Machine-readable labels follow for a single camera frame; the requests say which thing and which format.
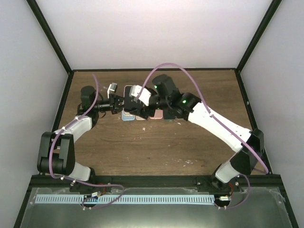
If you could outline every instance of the gray metal floor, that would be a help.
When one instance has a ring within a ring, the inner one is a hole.
[[[235,193],[235,201],[243,194]],[[29,205],[23,228],[290,228],[277,190],[253,188],[236,209],[210,205],[111,205],[83,211],[77,204]]]

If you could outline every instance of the wooden table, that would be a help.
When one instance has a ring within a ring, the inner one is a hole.
[[[94,72],[108,86],[142,85],[148,72]],[[181,92],[197,92],[181,71],[157,71],[171,76]],[[231,121],[251,128],[234,71],[190,71],[207,104]],[[71,121],[80,103],[80,90],[95,87],[92,72],[75,72],[60,127]],[[106,90],[100,91],[106,96]],[[98,175],[208,175],[233,155],[233,151],[205,129],[184,120],[122,121],[121,114],[99,119],[75,143],[76,161]]]

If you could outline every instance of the phone case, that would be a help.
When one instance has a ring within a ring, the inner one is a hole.
[[[141,118],[140,116],[135,116],[135,119],[136,120],[146,120],[146,119]]]
[[[160,119],[162,119],[162,110],[161,109],[155,110],[154,116],[150,117],[150,119],[152,119],[152,120],[160,120]]]
[[[124,89],[123,89],[123,95],[125,94],[125,89],[126,89],[126,87],[132,87],[132,86],[131,86],[131,85],[126,85],[126,86],[124,87]],[[126,116],[132,116],[132,117],[135,118],[134,115],[130,114],[129,112],[125,112],[124,109],[123,109],[122,113],[124,114],[124,116],[125,116],[124,118],[125,118],[125,119],[133,120],[133,119],[131,119],[131,118],[126,118]]]
[[[135,120],[135,115],[125,115],[124,111],[122,111],[122,120],[123,121]]]
[[[175,120],[175,116],[170,114],[168,110],[163,110],[162,114],[164,120]]]

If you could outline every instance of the black cable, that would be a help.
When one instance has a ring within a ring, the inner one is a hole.
[[[104,97],[101,95],[101,93],[98,93],[98,95],[100,96],[101,100],[104,100]]]
[[[246,181],[247,181],[247,184],[248,184],[248,188],[247,188],[247,195],[245,196],[245,199],[243,199],[240,203],[238,203],[237,205],[234,205],[232,207],[229,207],[229,205],[227,207],[223,207],[225,210],[226,209],[233,209],[233,208],[237,208],[239,206],[241,206],[243,203],[246,202],[246,200],[248,199],[249,195],[250,195],[250,189],[251,189],[251,186],[250,186],[250,182],[249,182],[249,179],[246,175],[240,173],[241,176],[243,176]],[[219,207],[216,203],[214,203],[214,206],[216,206],[217,208],[221,209],[222,207]]]
[[[81,107],[81,103],[77,106],[77,113],[79,113]]]
[[[102,112],[102,113],[104,113],[104,115],[103,115],[103,116],[101,116],[101,117],[99,117],[98,119],[101,119],[101,118],[104,118],[104,117],[105,117],[106,112]]]
[[[166,103],[167,103],[168,107],[169,107],[170,109],[173,109],[172,106],[169,104],[168,96],[165,96],[165,99],[166,99]]]

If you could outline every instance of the purple cable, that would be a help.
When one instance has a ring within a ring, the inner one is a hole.
[[[177,68],[179,68],[181,71],[183,71],[188,77],[189,77],[189,79],[192,81],[192,83],[194,84],[194,86],[195,86],[195,88],[196,88],[196,90],[198,91],[198,94],[199,94],[199,97],[200,97],[200,99],[201,99],[201,102],[204,104],[204,106],[205,106],[205,108],[206,108],[206,110],[207,110],[207,112],[210,114],[211,113],[211,111],[210,111],[210,109],[209,109],[209,107],[208,107],[208,105],[207,105],[207,103],[206,103],[206,101],[205,101],[205,99],[204,99],[204,97],[203,97],[203,95],[202,95],[202,93],[201,93],[201,91],[200,91],[200,88],[199,88],[199,86],[197,85],[197,83],[194,81],[194,79],[193,79],[193,77],[184,69],[184,68],[182,68],[180,65],[177,65],[177,64],[175,64],[175,63],[163,63],[163,64],[160,64],[160,65],[158,65],[156,68],[154,68],[150,73],[149,73],[149,75],[147,76],[147,78],[146,78],[146,80],[144,81],[144,83],[143,83],[143,85],[142,85],[142,89],[140,90],[140,92],[139,92],[139,94],[137,95],[137,99],[140,97],[140,95],[142,94],[142,91],[143,91],[143,89],[145,88],[145,86],[146,86],[146,84],[147,84],[147,82],[148,82],[148,80],[150,79],[150,77],[152,76],[152,74],[157,70],[157,69],[159,69],[159,68],[161,68],[161,67],[164,67],[164,66],[175,66],[175,67],[177,67]],[[258,154],[245,142],[245,141],[243,141],[237,134],[235,134],[230,128],[228,128],[226,125],[224,125],[218,118],[216,118],[213,114],[211,115],[211,117],[213,117],[222,127],[224,127],[227,131],[229,131],[234,137],[236,137],[254,156],[255,156],[255,158],[259,161],[259,163],[261,163],[261,165],[263,166],[263,168],[264,168],[264,170],[265,171],[261,171],[261,170],[257,170],[257,171],[259,171],[259,172],[262,172],[262,173],[264,173],[264,174],[267,174],[269,171],[268,171],[268,168],[267,168],[267,166],[265,165],[265,163],[262,161],[262,159],[258,156]]]
[[[92,209],[99,209],[99,208],[104,208],[104,207],[106,207],[106,206],[110,206],[111,204],[113,204],[113,203],[115,203],[116,201],[118,201],[122,196],[123,196],[123,194],[124,194],[124,187],[122,186],[122,185],[117,185],[117,186],[121,186],[121,188],[123,189],[123,192],[119,195],[119,196],[117,196],[114,200],[112,200],[111,202],[109,202],[109,203],[106,203],[106,204],[104,204],[104,205],[102,205],[102,206],[99,206],[99,207],[97,207],[97,206],[94,206],[94,207],[92,207]],[[84,208],[85,207],[85,202],[87,201],[87,200],[89,200],[89,199],[94,199],[94,197],[89,197],[89,198],[86,198],[86,199],[84,199],[83,201],[82,201],[82,204],[81,204],[81,206]]]
[[[241,206],[242,204],[244,204],[244,203],[246,202],[246,200],[247,200],[248,197],[249,197],[249,193],[250,193],[250,182],[249,182],[249,179],[248,179],[248,177],[247,177],[246,175],[243,175],[243,174],[240,174],[240,175],[242,175],[242,176],[246,179],[246,181],[247,181],[247,184],[248,184],[247,195],[246,195],[245,199],[244,199],[242,202],[240,202],[239,204],[234,205],[234,206],[232,206],[232,207],[229,207],[229,206],[228,206],[228,207],[226,207],[226,209],[233,209],[233,208],[237,208],[237,207]]]
[[[96,83],[96,91],[99,91],[99,87],[98,87],[98,81],[97,81],[97,78],[94,74],[93,75],[93,78],[95,80],[95,83]],[[94,107],[96,101],[98,99],[98,92],[95,94],[95,99],[92,103],[92,105],[88,108],[88,110],[86,110],[80,117],[78,117],[78,120],[81,120],[86,114],[88,114],[88,112],[91,111],[91,109]],[[49,167],[49,173],[51,174],[51,177],[54,178],[54,179],[58,179],[58,178],[65,178],[67,180],[72,180],[74,181],[74,179],[70,178],[70,177],[66,177],[66,176],[55,176],[54,173],[53,173],[53,167],[52,167],[52,159],[53,159],[53,153],[54,153],[54,147],[55,147],[55,144],[59,138],[59,136],[61,135],[61,133],[63,133],[65,130],[64,129],[67,129],[69,128],[72,124],[74,124],[75,122],[78,121],[77,119],[74,119],[72,120],[71,122],[69,122],[61,131],[58,132],[58,134],[55,136],[53,142],[52,142],[52,145],[51,145],[51,148],[50,148],[50,152],[49,152],[49,160],[48,160],[48,167]],[[103,205],[102,207],[105,207],[105,206],[108,206],[108,205],[111,205],[112,203],[116,202],[117,200],[119,200],[119,198],[121,198],[124,194],[124,187],[120,184],[91,184],[91,183],[87,183],[87,182],[84,182],[84,181],[81,181],[81,180],[75,180],[77,181],[78,183],[81,183],[81,184],[84,184],[84,185],[88,185],[88,186],[91,186],[91,187],[119,187],[119,188],[122,188],[123,189],[123,192],[114,200],[112,200],[111,202]]]

